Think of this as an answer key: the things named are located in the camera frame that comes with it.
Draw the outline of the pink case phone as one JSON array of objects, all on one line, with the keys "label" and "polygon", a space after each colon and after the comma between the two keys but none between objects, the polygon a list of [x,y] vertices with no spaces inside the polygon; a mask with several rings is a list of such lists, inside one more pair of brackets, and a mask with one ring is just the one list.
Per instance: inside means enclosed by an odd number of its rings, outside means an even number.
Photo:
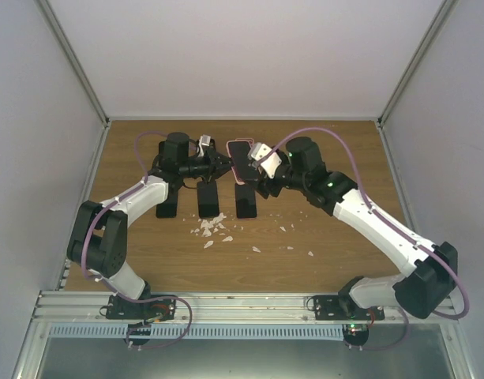
[{"label": "pink case phone", "polygon": [[239,184],[256,182],[259,179],[259,172],[251,166],[249,152],[252,148],[248,141],[234,140],[227,142],[227,153],[232,161],[232,171],[235,181]]},{"label": "pink case phone", "polygon": [[236,216],[239,220],[255,219],[257,217],[257,203],[255,191],[244,184],[234,185]]}]

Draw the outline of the black phone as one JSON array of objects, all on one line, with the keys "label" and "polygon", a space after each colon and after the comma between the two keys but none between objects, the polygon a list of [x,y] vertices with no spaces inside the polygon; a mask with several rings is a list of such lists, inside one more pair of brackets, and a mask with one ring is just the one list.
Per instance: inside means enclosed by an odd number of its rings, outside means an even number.
[{"label": "black phone", "polygon": [[163,203],[156,206],[156,218],[158,219],[172,219],[177,216],[178,198],[167,198]]}]

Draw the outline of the black phone case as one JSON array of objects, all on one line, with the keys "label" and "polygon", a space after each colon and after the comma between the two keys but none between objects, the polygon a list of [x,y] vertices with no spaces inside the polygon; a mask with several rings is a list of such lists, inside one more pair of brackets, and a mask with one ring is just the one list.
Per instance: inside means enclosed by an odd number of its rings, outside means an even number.
[{"label": "black phone case", "polygon": [[165,153],[165,150],[166,150],[166,147],[167,147],[167,142],[166,141],[161,141],[158,145],[158,159],[162,159],[163,158],[163,154]]}]

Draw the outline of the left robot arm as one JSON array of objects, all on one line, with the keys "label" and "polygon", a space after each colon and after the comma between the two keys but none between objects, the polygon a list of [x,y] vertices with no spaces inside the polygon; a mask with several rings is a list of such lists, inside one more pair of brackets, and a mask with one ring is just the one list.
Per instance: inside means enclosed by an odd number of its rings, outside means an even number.
[{"label": "left robot arm", "polygon": [[231,167],[231,158],[217,151],[210,136],[195,141],[182,132],[169,133],[135,185],[108,200],[81,204],[67,246],[68,259],[81,268],[85,279],[105,283],[125,300],[124,309],[131,317],[148,316],[153,300],[148,284],[126,260],[129,227],[149,209],[171,203],[186,179],[208,185]]}]

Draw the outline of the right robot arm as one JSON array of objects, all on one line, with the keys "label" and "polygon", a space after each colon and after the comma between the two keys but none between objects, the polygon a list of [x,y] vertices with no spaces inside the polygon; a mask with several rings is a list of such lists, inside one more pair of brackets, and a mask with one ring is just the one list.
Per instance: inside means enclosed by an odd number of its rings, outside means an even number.
[{"label": "right robot arm", "polygon": [[262,143],[250,149],[250,163],[260,171],[257,192],[276,197],[284,188],[297,190],[312,206],[356,230],[399,271],[350,280],[338,293],[342,316],[355,320],[377,306],[399,306],[419,319],[436,313],[458,286],[456,248],[448,242],[438,245],[405,227],[368,197],[360,178],[328,170],[309,137],[290,139],[286,149],[281,152]]}]

